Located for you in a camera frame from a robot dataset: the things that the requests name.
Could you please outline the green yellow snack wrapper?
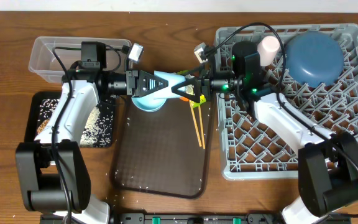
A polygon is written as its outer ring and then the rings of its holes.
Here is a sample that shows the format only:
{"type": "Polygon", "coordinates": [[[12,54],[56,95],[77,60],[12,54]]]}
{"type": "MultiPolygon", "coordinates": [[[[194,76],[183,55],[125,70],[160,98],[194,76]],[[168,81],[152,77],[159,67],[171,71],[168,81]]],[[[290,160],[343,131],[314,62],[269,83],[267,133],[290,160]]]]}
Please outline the green yellow snack wrapper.
{"type": "MultiPolygon", "coordinates": [[[[183,70],[183,71],[180,71],[180,72],[176,72],[177,75],[182,75],[184,76],[186,79],[191,79],[191,78],[194,78],[193,75],[191,74],[188,74],[188,75],[185,75],[185,72],[186,70],[183,70]]],[[[185,87],[185,93],[189,94],[189,95],[194,95],[194,86],[193,85],[187,85],[185,87]]],[[[189,102],[191,103],[192,107],[193,108],[197,108],[199,107],[200,105],[202,105],[203,103],[206,102],[206,98],[204,97],[204,95],[200,94],[200,102],[197,103],[197,102],[194,102],[194,101],[190,101],[189,102]]]]}

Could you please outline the light blue cup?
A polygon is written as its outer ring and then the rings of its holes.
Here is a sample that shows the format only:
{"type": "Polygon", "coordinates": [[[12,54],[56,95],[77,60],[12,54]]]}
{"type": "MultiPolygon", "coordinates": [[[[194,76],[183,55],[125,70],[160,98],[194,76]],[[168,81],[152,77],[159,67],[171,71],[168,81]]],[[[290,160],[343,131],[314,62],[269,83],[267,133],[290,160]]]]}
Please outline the light blue cup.
{"type": "Polygon", "coordinates": [[[167,73],[167,72],[159,72],[159,71],[154,71],[153,75],[156,75],[160,78],[167,80],[168,86],[162,90],[156,91],[152,94],[145,95],[145,96],[153,99],[169,99],[169,98],[180,97],[179,95],[172,93],[171,87],[185,81],[186,78],[184,76],[177,75],[175,73],[167,73]]]}

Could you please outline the light blue bowl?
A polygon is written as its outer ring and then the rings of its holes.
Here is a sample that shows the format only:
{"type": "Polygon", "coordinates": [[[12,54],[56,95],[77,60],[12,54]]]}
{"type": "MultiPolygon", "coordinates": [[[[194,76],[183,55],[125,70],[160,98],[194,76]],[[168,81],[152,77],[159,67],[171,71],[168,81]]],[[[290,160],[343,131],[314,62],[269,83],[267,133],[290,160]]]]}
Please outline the light blue bowl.
{"type": "Polygon", "coordinates": [[[132,102],[138,109],[152,113],[158,111],[165,104],[166,99],[153,99],[144,96],[141,98],[132,98],[132,102]]]}

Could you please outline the white rice pile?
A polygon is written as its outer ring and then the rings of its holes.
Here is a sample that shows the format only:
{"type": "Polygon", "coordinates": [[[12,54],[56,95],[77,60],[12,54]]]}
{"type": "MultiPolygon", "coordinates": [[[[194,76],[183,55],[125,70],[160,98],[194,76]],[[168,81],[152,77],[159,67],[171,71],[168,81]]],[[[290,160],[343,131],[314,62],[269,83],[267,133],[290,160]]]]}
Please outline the white rice pile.
{"type": "MultiPolygon", "coordinates": [[[[46,98],[39,105],[37,128],[52,117],[59,99],[46,98]]],[[[115,101],[98,103],[90,113],[81,136],[80,147],[109,147],[112,144],[115,101]]]]}

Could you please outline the pink cup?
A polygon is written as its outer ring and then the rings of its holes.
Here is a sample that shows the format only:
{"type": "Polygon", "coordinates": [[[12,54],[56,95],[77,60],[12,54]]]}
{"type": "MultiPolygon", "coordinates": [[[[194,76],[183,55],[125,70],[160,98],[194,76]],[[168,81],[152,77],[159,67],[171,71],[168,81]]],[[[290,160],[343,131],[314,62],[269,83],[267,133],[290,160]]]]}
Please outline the pink cup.
{"type": "Polygon", "coordinates": [[[280,49],[279,40],[275,36],[266,36],[257,46],[257,51],[260,55],[260,65],[262,67],[272,64],[278,50],[280,49]]]}

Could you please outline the brown food scrap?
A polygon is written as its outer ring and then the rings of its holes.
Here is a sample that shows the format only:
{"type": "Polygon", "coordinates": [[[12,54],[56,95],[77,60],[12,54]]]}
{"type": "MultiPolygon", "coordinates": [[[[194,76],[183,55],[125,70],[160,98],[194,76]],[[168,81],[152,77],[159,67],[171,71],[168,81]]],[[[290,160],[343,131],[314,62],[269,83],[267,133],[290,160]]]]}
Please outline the brown food scrap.
{"type": "Polygon", "coordinates": [[[49,122],[49,120],[46,119],[38,126],[37,134],[40,134],[45,129],[45,127],[48,125],[48,122],[49,122]]]}

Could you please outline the dark blue plate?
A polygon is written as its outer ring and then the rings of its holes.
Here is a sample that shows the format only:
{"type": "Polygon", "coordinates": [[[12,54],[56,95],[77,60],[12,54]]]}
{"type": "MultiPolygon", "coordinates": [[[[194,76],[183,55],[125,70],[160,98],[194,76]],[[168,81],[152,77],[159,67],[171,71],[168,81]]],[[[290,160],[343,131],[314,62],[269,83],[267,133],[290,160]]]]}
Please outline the dark blue plate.
{"type": "Polygon", "coordinates": [[[289,76],[312,88],[333,85],[344,68],[340,45],[327,34],[309,31],[292,38],[286,46],[289,76]]]}

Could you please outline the orange carrot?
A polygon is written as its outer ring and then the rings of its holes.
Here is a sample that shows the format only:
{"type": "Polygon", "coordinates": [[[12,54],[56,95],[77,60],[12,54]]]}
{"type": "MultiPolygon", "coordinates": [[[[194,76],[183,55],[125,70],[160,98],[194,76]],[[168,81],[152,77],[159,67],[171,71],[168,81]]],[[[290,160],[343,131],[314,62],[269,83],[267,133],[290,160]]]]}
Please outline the orange carrot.
{"type": "Polygon", "coordinates": [[[185,101],[185,102],[189,102],[189,99],[188,98],[185,98],[185,97],[180,97],[180,100],[182,100],[182,101],[185,101]]]}

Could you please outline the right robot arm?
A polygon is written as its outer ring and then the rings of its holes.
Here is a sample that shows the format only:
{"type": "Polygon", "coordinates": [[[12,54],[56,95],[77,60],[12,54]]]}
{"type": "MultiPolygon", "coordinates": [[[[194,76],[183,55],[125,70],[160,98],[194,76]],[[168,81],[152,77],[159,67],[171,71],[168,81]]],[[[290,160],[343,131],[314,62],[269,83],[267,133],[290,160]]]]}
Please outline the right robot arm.
{"type": "Polygon", "coordinates": [[[235,96],[241,108],[272,129],[298,158],[299,197],[286,206],[284,223],[321,223],[358,201],[358,144],[351,134],[334,134],[287,102],[261,75],[258,45],[241,41],[232,47],[232,68],[196,68],[199,77],[185,78],[171,90],[199,103],[213,93],[235,96]]]}

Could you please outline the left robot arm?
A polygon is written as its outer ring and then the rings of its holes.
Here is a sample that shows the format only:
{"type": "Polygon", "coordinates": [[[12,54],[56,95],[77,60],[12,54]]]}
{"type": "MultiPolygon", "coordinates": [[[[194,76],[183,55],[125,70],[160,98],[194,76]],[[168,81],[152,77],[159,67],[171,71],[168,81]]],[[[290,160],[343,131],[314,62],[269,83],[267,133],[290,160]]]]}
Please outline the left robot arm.
{"type": "Polygon", "coordinates": [[[113,47],[85,41],[80,60],[64,68],[62,94],[49,122],[32,141],[19,143],[16,166],[25,208],[49,213],[62,223],[109,223],[110,206],[91,194],[91,180],[80,141],[101,97],[150,95],[168,80],[141,70],[107,69],[113,47]]]}

